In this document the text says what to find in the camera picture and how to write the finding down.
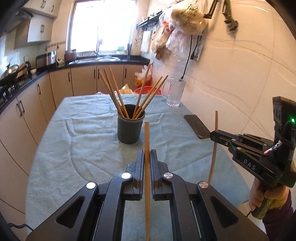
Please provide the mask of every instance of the blue tablecloth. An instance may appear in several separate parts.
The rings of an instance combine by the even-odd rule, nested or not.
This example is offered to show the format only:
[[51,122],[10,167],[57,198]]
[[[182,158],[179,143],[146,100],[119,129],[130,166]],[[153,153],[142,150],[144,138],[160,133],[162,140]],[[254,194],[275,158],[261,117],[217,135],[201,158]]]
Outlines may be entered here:
[[[135,104],[137,97],[124,95],[123,100]],[[172,108],[161,96],[155,96],[144,121],[150,122],[150,148],[157,150],[158,160],[185,181],[197,183],[208,179],[213,142],[198,139],[185,114],[191,113],[184,105]],[[144,126],[135,144],[118,141],[117,112],[108,95],[65,98],[33,162],[26,199],[27,224],[36,228],[87,182],[105,183],[124,172],[143,148]],[[248,186],[219,145],[212,186],[235,206],[249,196]],[[151,203],[151,240],[172,240],[169,202]],[[127,201],[122,241],[144,237],[144,201]]]

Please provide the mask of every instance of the sink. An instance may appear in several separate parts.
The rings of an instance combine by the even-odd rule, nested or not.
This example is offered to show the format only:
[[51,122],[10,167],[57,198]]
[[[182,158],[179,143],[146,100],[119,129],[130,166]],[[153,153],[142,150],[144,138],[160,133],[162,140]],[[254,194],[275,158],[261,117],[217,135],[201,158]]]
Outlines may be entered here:
[[85,63],[94,63],[94,62],[101,62],[101,61],[120,61],[120,58],[118,57],[112,57],[110,55],[106,55],[99,58],[83,58],[75,60],[69,64],[85,64]]

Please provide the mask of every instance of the smartphone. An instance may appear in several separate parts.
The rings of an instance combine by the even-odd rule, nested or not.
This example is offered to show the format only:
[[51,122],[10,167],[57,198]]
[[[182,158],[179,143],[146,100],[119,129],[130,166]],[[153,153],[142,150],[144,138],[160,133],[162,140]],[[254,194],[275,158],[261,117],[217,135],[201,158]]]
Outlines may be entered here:
[[197,117],[197,115],[184,115],[185,120],[194,130],[199,139],[205,139],[210,137],[210,131]]

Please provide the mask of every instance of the glass pitcher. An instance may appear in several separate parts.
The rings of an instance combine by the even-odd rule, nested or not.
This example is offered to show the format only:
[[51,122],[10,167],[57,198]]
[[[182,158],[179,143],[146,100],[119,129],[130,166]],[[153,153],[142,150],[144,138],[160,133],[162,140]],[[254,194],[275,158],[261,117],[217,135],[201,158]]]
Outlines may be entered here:
[[[170,83],[168,91],[165,90],[167,83]],[[169,106],[178,107],[180,105],[185,85],[186,80],[181,78],[178,80],[171,78],[170,81],[168,80],[164,83],[161,93],[164,98],[167,98],[166,103]]]

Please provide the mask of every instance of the human hand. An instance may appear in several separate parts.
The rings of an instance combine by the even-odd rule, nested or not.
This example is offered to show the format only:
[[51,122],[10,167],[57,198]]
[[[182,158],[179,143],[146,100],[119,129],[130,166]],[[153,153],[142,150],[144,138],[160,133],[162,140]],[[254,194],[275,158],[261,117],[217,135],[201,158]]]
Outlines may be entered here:
[[281,208],[288,199],[289,188],[283,185],[277,185],[266,192],[259,189],[260,181],[255,178],[251,191],[250,191],[250,199],[249,206],[251,211],[254,211],[256,207],[260,207],[262,205],[262,201],[264,197],[267,199],[273,199],[274,201],[271,203],[270,209]]

